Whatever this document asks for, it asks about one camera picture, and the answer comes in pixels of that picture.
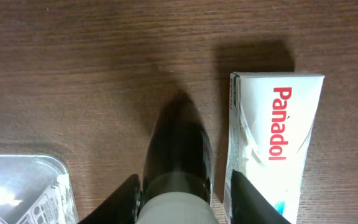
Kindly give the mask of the dark bottle with white cap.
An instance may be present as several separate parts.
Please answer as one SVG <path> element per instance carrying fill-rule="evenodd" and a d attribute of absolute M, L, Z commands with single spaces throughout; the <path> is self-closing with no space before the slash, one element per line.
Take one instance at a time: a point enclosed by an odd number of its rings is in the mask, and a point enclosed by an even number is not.
<path fill-rule="evenodd" d="M 213 153 L 201 115 L 186 93 L 162 108 L 150 138 L 137 218 L 145 224 L 213 224 Z"/>

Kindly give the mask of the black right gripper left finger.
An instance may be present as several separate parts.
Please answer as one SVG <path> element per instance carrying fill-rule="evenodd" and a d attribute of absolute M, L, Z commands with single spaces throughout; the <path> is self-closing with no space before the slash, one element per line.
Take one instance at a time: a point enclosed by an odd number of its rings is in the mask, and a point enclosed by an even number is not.
<path fill-rule="evenodd" d="M 139 176 L 132 174 L 79 224 L 134 224 L 141 203 Z"/>

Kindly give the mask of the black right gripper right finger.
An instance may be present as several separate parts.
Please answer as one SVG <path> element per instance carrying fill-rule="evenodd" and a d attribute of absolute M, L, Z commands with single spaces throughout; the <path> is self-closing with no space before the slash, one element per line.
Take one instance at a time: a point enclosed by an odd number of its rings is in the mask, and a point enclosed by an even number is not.
<path fill-rule="evenodd" d="M 231 177 L 231 208 L 233 224 L 290 224 L 245 175 L 236 170 Z"/>

